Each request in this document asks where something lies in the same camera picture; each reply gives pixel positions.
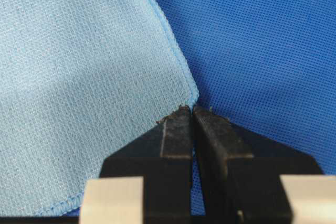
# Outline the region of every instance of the microfiber cloth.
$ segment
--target microfiber cloth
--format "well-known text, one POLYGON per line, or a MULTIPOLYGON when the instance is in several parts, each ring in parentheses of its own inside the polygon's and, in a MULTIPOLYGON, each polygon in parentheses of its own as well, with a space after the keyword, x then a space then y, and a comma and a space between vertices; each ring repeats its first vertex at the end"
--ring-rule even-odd
MULTIPOLYGON (((336 173, 335 0, 157 2, 200 105, 336 173)), ((193 191, 195 214, 204 213, 200 196, 193 191)))
POLYGON ((0 0, 0 215, 80 206, 103 159, 198 91, 155 0, 0 0))

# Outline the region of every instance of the light blue cloth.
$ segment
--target light blue cloth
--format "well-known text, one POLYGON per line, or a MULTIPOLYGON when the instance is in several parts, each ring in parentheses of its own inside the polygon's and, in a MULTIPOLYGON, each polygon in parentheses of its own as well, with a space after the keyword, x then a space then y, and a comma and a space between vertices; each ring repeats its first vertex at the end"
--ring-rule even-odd
POLYGON ((0 215, 62 215, 196 85, 154 0, 0 0, 0 215))

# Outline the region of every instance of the blue stitching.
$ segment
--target blue stitching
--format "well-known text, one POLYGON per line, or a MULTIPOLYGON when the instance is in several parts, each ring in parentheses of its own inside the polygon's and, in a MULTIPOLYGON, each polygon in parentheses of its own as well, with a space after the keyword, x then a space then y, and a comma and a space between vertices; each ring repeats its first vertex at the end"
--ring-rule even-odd
MULTIPOLYGON (((186 79, 190 92, 191 92, 191 97, 189 98, 187 105, 192 109, 192 107, 195 105, 199 93, 198 93, 198 88, 196 86, 196 83, 194 79, 192 78, 192 75, 190 73, 190 69, 187 65, 186 59, 183 57, 183 54, 181 52, 181 49, 179 48, 177 41, 175 37, 173 36, 173 31, 171 26, 168 23, 168 20, 165 18, 163 11, 159 7, 158 3, 156 0, 148 0, 150 5, 154 9, 154 13, 156 14, 157 18, 159 19, 163 30, 166 34, 166 37, 171 44, 171 49, 177 58, 178 64, 182 68, 182 72, 184 75, 184 78, 186 79)), ((36 216, 41 216, 45 215, 47 213, 50 213, 50 216, 60 216, 60 215, 65 215, 68 212, 71 212, 77 208, 80 207, 81 199, 84 195, 84 192, 81 191, 80 193, 76 194, 75 196, 70 196, 64 201, 61 201, 59 203, 56 203, 55 205, 51 206, 50 208, 44 208, 41 211, 39 211, 36 216)))
POLYGON ((158 17, 159 21, 161 22, 161 25, 162 25, 162 27, 165 31, 166 37, 171 44, 173 53, 174 53, 175 57, 177 58, 177 61, 180 64, 180 67, 183 70, 184 78, 186 79, 186 81, 189 85, 189 89, 191 91, 191 97, 188 100, 188 106, 190 108, 192 108, 193 105, 196 103, 196 101, 198 99, 198 89, 197 89, 197 86, 196 86, 196 83, 195 83, 194 79, 192 78, 190 70, 188 68, 187 61, 183 57, 182 52, 181 52, 181 50, 180 50, 180 48, 177 44, 177 41, 176 41, 175 37, 173 36, 173 30, 172 30, 171 26, 169 25, 168 20, 165 18, 164 13, 161 10, 161 8, 159 7, 158 3, 156 2, 156 0, 148 0, 148 1, 151 4, 151 6, 153 7, 154 12, 155 12, 156 16, 158 17))

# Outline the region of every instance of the blue background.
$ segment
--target blue background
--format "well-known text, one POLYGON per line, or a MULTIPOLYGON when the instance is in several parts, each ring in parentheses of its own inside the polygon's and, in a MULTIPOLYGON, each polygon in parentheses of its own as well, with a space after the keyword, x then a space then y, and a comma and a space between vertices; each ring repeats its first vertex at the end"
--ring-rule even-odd
MULTIPOLYGON (((198 85, 199 105, 336 173, 335 0, 157 2, 198 85)), ((202 214, 194 185, 193 213, 202 214)))

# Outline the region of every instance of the white plastic piece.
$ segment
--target white plastic piece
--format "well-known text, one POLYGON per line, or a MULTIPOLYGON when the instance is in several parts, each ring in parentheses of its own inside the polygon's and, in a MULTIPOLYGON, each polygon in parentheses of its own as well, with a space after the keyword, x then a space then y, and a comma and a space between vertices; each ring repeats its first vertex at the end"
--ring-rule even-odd
POLYGON ((280 175, 294 215, 292 224, 336 223, 336 176, 280 175))
POLYGON ((143 177, 89 180, 80 224, 142 224, 143 177))

